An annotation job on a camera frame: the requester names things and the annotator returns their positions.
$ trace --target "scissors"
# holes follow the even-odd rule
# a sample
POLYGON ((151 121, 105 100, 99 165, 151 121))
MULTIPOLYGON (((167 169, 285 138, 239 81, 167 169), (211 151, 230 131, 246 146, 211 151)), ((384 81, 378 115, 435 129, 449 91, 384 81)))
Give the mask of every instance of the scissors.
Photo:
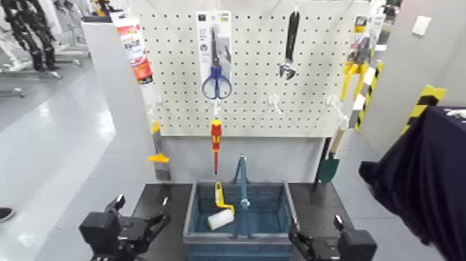
POLYGON ((210 67, 210 76, 202 84, 202 93, 208 99, 225 99, 232 93, 232 84, 230 81, 222 75, 222 67, 218 59, 217 53, 217 37, 214 28, 211 28, 212 34, 212 66, 210 67), (221 92, 220 86, 227 86, 228 91, 221 92))

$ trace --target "black table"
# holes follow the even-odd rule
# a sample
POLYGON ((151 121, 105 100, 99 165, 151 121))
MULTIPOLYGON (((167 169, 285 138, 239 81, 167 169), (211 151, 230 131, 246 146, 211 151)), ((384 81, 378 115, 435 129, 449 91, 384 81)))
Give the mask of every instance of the black table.
MULTIPOLYGON (((149 251, 143 255, 147 261, 186 260, 188 247, 183 243, 183 227, 188 208, 191 185, 171 186, 171 223, 159 234, 150 245, 149 251)), ((333 220, 340 215, 349 225, 350 218, 346 213, 334 186, 319 184, 293 183, 290 190, 302 230, 313 237, 338 237, 333 220)), ((147 184, 142 192, 133 216, 151 217, 160 212, 160 203, 164 191, 160 184, 147 184)), ((295 254, 294 260, 303 260, 295 254)))

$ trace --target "pegboard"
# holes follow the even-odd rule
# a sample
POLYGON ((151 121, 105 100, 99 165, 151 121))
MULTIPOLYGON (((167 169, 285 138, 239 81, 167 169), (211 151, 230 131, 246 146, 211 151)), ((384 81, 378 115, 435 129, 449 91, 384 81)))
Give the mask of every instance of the pegboard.
MULTIPOLYGON (((288 19, 294 1, 223 0, 232 12, 231 96, 217 115, 226 136, 329 137, 338 115, 325 104, 339 96, 343 65, 350 49, 354 19, 370 9, 367 1, 301 1, 294 50, 294 78, 278 75, 284 60, 288 19), (279 114, 268 103, 279 95, 279 114)), ((163 135, 210 135, 214 107, 201 89, 196 42, 196 11, 210 1, 134 1, 143 26, 154 73, 154 93, 162 98, 153 118, 163 135)))

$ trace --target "dark blue fabric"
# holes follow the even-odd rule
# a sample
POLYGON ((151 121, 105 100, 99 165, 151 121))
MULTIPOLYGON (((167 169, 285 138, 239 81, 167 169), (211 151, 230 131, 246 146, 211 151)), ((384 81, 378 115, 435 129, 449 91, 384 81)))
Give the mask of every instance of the dark blue fabric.
POLYGON ((466 260, 466 123, 445 108, 427 108, 378 163, 363 162, 360 175, 424 243, 458 261, 466 260))

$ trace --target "red screwdriver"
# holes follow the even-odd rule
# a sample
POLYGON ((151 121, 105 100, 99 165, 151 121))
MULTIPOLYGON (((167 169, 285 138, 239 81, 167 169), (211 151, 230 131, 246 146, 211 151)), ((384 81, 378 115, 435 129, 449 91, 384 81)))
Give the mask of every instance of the red screwdriver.
POLYGON ((218 173, 218 152, 220 151, 220 136, 222 135, 222 122, 219 119, 212 121, 210 134, 212 135, 212 151, 214 152, 214 171, 218 173))

